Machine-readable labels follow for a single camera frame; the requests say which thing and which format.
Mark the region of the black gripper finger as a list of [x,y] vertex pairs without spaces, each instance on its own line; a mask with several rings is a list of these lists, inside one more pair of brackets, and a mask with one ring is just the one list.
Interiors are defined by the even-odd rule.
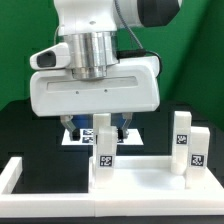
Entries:
[[71,141],[79,141],[81,138],[80,130],[74,125],[72,115],[63,115],[60,117],[61,124],[69,132]]
[[124,123],[121,127],[118,128],[118,139],[124,140],[127,139],[129,136],[129,125],[132,122],[133,113],[132,112],[126,112],[122,114],[122,118],[124,119]]

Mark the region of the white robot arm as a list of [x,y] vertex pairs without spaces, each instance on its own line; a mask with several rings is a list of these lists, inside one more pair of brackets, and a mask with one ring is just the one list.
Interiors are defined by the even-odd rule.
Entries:
[[182,0],[54,0],[62,41],[30,58],[33,111],[59,116],[72,138],[74,115],[121,113],[127,128],[134,112],[160,104],[161,59],[144,48],[118,51],[119,28],[167,25]]

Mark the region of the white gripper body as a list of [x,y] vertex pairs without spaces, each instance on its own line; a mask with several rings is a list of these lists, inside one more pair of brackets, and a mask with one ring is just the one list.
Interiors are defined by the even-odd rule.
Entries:
[[38,71],[30,81],[32,109],[38,116],[154,111],[158,73],[155,56],[122,59],[96,80],[78,80],[65,69]]

